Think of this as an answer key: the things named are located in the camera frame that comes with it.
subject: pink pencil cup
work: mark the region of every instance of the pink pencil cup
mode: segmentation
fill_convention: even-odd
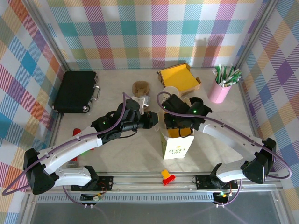
[[[216,81],[213,81],[213,86],[210,90],[210,94],[208,95],[209,99],[216,104],[222,103],[228,94],[229,87],[222,87],[216,83]]]

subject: plaid wall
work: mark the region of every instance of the plaid wall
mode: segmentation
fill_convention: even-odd
[[[278,154],[291,166],[283,181],[289,205],[299,223],[299,1],[281,0],[246,63],[242,86],[263,139],[278,144]],[[276,162],[280,173],[285,169]]]
[[[1,193],[23,170],[25,150],[49,143],[63,73],[21,0],[0,0],[0,224],[18,217],[24,191]]]
[[[231,64],[265,5],[263,0],[35,3],[74,70]]]

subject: white floor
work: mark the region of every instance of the white floor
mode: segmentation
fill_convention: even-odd
[[[122,102],[122,92],[132,96],[132,84],[145,80],[150,83],[151,97],[148,110],[157,112],[157,94],[164,88],[158,81],[157,70],[100,70],[98,71],[101,93],[98,101],[88,114],[64,114],[59,129],[57,143],[72,136],[74,128],[84,129],[92,121],[107,112],[116,110]],[[199,77],[202,85],[199,90],[188,94],[203,99],[214,113],[239,129],[251,133],[248,118],[237,85],[232,86],[222,104],[214,104],[207,98],[214,75],[211,69],[191,69]],[[195,132],[195,139],[183,159],[162,159],[159,132],[141,129],[127,139],[113,140],[85,155],[79,156],[80,165],[91,165],[97,172],[121,171],[211,171],[217,163],[228,163],[241,159],[241,156],[219,140],[204,133]]]

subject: black bracket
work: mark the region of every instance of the black bracket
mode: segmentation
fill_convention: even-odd
[[[87,189],[87,187],[80,187],[78,185],[72,185],[71,191],[111,191],[113,186],[113,176],[98,176],[99,179],[97,184],[92,189]]]
[[[210,175],[196,175],[195,176],[195,182],[196,182],[196,189],[197,190],[209,190],[209,189],[219,189],[216,187],[212,181]],[[232,189],[238,189],[238,184],[235,181],[230,181],[228,183],[223,183],[221,189],[223,190],[229,190],[230,184],[232,185]]]

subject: black briefcase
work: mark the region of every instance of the black briefcase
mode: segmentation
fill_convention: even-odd
[[[67,71],[52,108],[59,113],[87,113],[92,100],[99,97],[97,82],[98,77],[94,71]]]

